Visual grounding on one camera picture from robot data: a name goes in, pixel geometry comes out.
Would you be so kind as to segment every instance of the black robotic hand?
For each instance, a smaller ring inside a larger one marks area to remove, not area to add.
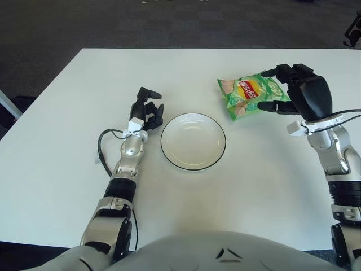
[[[148,99],[161,99],[162,95],[159,93],[141,87],[138,95],[137,101],[132,105],[130,111],[129,120],[132,117],[144,120],[143,130],[156,129],[157,127],[163,124],[163,109],[164,105],[161,104],[158,108],[154,105],[153,102],[147,102]]]
[[[332,113],[332,97],[326,80],[314,74],[313,69],[303,64],[292,68],[282,64],[261,75],[276,76],[281,83],[286,83],[291,101],[260,102],[259,109],[285,115],[301,114],[306,121],[320,120]]]

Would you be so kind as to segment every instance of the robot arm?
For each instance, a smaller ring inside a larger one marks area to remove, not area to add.
[[[332,226],[337,264],[351,265],[361,257],[361,158],[351,145],[342,115],[332,113],[332,97],[325,79],[303,64],[278,65],[263,76],[287,83],[290,102],[261,102],[258,108],[280,114],[300,114],[287,129],[292,136],[307,136],[318,153],[333,198],[331,210],[340,223]]]
[[[80,246],[31,270],[101,271],[129,254],[130,216],[140,161],[148,139],[146,130],[155,129],[163,123],[163,104],[159,108],[152,102],[144,104],[148,98],[161,99],[161,95],[140,88],[138,99],[131,108],[128,129],[123,132],[125,141],[120,148],[121,158],[111,174],[104,197],[84,231]]]

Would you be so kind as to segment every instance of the white bracket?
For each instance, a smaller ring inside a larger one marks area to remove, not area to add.
[[[287,131],[290,136],[302,137],[309,136],[319,129],[325,129],[327,127],[337,125],[344,120],[343,115],[337,115],[333,117],[327,117],[319,121],[294,121],[287,126]]]
[[[123,131],[123,137],[128,137],[129,135],[134,135],[140,137],[144,143],[148,141],[148,133],[142,130],[144,125],[144,120],[132,117],[128,123],[128,129]]]

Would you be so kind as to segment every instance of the green chip bag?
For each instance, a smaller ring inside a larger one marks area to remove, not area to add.
[[[289,100],[272,78],[263,77],[260,73],[241,77],[239,80],[218,79],[218,84],[233,120],[258,112],[259,102]]]

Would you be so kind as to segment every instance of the white table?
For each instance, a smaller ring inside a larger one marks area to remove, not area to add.
[[[109,181],[95,164],[98,136],[126,128],[144,86],[163,95],[165,124],[206,114],[224,129],[227,147],[211,168],[188,172],[164,157],[162,128],[149,132],[134,201],[140,246],[185,231],[229,230],[329,249],[336,221],[317,154],[285,128],[300,117],[261,112],[232,122],[216,79],[304,63],[326,78],[334,111],[344,110],[361,105],[360,60],[354,50],[83,49],[0,141],[0,240],[78,245]],[[361,151],[361,120],[345,127]],[[104,137],[111,167],[120,145]]]

